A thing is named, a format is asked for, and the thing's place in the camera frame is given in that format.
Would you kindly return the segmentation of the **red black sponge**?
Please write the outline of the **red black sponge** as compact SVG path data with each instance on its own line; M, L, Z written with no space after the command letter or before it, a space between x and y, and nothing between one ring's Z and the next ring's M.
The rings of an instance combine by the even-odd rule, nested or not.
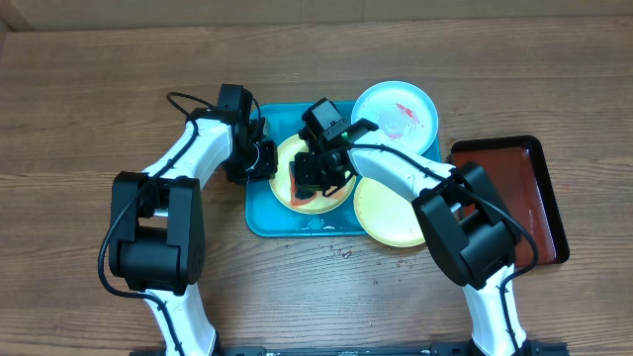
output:
M289 171L289 176L290 176L290 194L291 194L290 205L292 207L305 205L311 202L316 197L315 192L297 188L295 176L292 170Z

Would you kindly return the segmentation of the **yellow plate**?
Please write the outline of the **yellow plate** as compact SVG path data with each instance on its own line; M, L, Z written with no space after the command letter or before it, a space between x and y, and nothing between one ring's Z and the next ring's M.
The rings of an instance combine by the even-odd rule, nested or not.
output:
M353 199L354 212L364 230L393 247L425 243L411 203L382 183L362 178Z
M277 148L277 172L269 183L277 200L290 210L307 215L327 213L340 206L351 195L356 183L356 177L348 173L351 180L344 188L334 192L335 188L330 187L326 191L327 194L331 193L330 197L325 197L322 192L317 192L314 196L307 199L296 198L296 187L290 163L298 152L306 152L307 150L306 143L297 134L284 140Z

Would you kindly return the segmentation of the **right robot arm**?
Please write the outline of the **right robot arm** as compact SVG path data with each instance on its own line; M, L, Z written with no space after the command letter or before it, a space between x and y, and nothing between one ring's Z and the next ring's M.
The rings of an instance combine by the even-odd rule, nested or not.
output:
M526 354L512 281L526 272L514 265L515 247L530 235L510 215L485 169L429 160L370 120L343 118L326 98L302 120L299 137L308 149L292 165L297 197L342 187L360 175L410 202L432 259L464 291L476 352Z

